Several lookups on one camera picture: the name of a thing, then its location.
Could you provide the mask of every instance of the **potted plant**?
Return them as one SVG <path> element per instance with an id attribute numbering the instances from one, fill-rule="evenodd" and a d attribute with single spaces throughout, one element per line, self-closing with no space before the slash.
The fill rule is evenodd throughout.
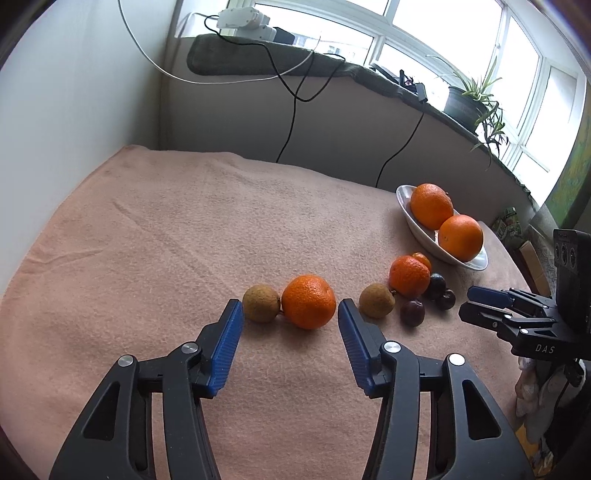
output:
<path id="1" fill-rule="evenodd" d="M 474 78 L 468 79 L 447 60 L 441 57 L 436 58 L 451 68 L 453 75 L 461 81 L 464 87 L 462 90 L 461 88 L 450 85 L 449 97 L 447 97 L 443 113 L 452 117 L 473 134 L 476 133 L 478 126 L 482 125 L 484 141 L 474 145 L 472 150 L 485 145 L 492 160 L 491 145 L 494 145 L 497 156 L 499 156 L 501 145 L 506 144 L 508 139 L 507 135 L 503 132 L 505 128 L 503 109 L 499 106 L 499 102 L 493 99 L 492 94 L 488 93 L 490 86 L 501 79 L 500 77 L 496 79 L 492 78 L 492 72 L 496 66 L 496 58 L 486 72 L 484 79 L 478 80 Z"/>

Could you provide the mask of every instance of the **windowsill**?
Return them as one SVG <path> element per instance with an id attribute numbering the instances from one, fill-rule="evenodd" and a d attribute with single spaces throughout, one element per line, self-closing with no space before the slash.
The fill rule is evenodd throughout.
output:
<path id="1" fill-rule="evenodd" d="M 238 37 L 232 37 L 232 41 L 241 43 L 251 42 L 251 40 Z M 294 65 L 304 60 L 304 58 L 310 53 L 309 50 L 291 45 L 269 42 L 265 42 L 265 44 L 268 46 L 275 64 L 277 65 L 277 69 L 280 72 L 292 68 Z M 313 67 L 308 76 L 328 77 L 339 63 L 340 60 L 338 59 L 318 54 L 315 57 Z M 303 76 L 307 70 L 307 66 L 308 65 L 298 67 L 288 75 Z M 262 48 L 238 50 L 235 46 L 224 42 L 215 34 L 200 35 L 194 39 L 189 55 L 187 56 L 187 67 L 193 73 L 202 76 L 272 76 L 275 74 L 275 71 L 272 69 L 272 66 L 268 61 L 267 54 Z M 335 77 L 346 76 L 351 77 L 356 83 L 384 97 L 398 98 L 406 105 L 415 108 L 418 111 L 422 111 L 424 107 L 425 114 L 438 119 L 441 123 L 447 125 L 471 143 L 477 144 L 479 142 L 476 135 L 469 132 L 441 110 L 433 107 L 428 102 L 424 106 L 421 105 L 416 95 L 409 92 L 407 89 L 390 82 L 366 67 L 353 63 L 345 63 L 337 70 Z M 479 149 L 488 155 L 486 147 L 480 146 Z M 530 193 L 530 191 L 517 179 L 515 174 L 495 155 L 493 155 L 493 161 L 500 165 L 503 171 L 512 177 L 525 192 L 528 194 Z M 529 195 L 529 198 L 532 205 L 535 205 L 531 195 Z"/>

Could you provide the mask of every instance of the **white cable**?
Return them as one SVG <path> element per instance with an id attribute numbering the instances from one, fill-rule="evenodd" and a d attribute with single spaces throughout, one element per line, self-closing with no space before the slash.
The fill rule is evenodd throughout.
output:
<path id="1" fill-rule="evenodd" d="M 146 58 L 146 60 L 148 60 L 160 72 L 164 73 L 166 76 L 168 76 L 172 79 L 180 80 L 181 82 L 192 83 L 193 85 L 231 85 L 233 83 L 261 82 L 263 80 L 273 80 L 273 79 L 278 78 L 277 75 L 273 75 L 273 77 L 267 77 L 267 78 L 263 78 L 263 79 L 235 80 L 234 82 L 193 82 L 192 80 L 186 80 L 186 79 L 182 79 L 180 77 L 177 77 L 176 75 L 173 75 L 172 73 L 169 73 L 166 70 L 164 70 L 163 68 L 161 68 L 154 60 L 152 60 L 148 56 L 148 54 L 144 51 L 144 49 L 139 44 L 138 40 L 135 38 L 134 33 L 131 31 L 129 24 L 127 23 L 127 19 L 125 18 L 125 14 L 123 13 L 123 7 L 121 6 L 121 0 L 117 0 L 117 3 L 119 4 L 119 13 L 121 13 L 121 19 L 123 20 L 123 23 L 125 24 L 125 28 L 127 29 L 129 36 L 134 41 L 135 46 L 138 47 L 138 50 L 142 53 L 142 55 Z M 318 48 L 319 44 L 320 44 L 320 38 L 318 39 L 318 42 L 316 42 L 316 46 L 314 47 L 314 49 L 310 52 L 310 54 L 306 58 L 304 58 L 303 61 L 299 62 L 299 64 L 296 65 L 295 67 L 292 67 L 289 70 L 286 70 L 283 73 L 281 73 L 281 76 L 283 76 L 289 72 L 292 72 L 297 67 L 301 67 L 304 63 L 306 63 L 308 61 L 308 59 L 312 56 L 312 54 L 315 52 L 315 50 Z"/>

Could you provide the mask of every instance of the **metal screw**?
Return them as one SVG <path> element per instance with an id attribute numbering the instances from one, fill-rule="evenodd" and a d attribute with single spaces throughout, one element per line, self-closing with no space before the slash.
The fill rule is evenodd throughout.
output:
<path id="1" fill-rule="evenodd" d="M 462 357 L 459 353 L 452 353 L 449 356 L 449 362 L 451 364 L 454 364 L 455 366 L 459 367 L 459 366 L 463 365 L 464 363 L 466 363 L 466 359 L 464 357 Z"/>
<path id="2" fill-rule="evenodd" d="M 119 357 L 119 360 L 117 360 L 117 364 L 120 367 L 128 367 L 132 363 L 134 363 L 134 357 L 132 357 L 131 355 L 124 355 L 122 357 Z"/>
<path id="3" fill-rule="evenodd" d="M 199 350 L 199 346 L 195 342 L 185 343 L 181 347 L 183 353 L 195 353 L 197 350 Z"/>
<path id="4" fill-rule="evenodd" d="M 384 350 L 390 353 L 398 353 L 401 349 L 400 344 L 396 342 L 386 342 L 384 344 Z"/>

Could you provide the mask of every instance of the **black flower pot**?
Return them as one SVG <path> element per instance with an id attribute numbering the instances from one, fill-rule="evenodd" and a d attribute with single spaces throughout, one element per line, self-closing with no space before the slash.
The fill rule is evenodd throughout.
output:
<path id="1" fill-rule="evenodd" d="M 466 130 L 476 133 L 476 121 L 486 113 L 486 107 L 483 103 L 463 96 L 464 90 L 457 87 L 449 87 L 449 96 L 443 113 L 452 117 L 457 123 Z"/>

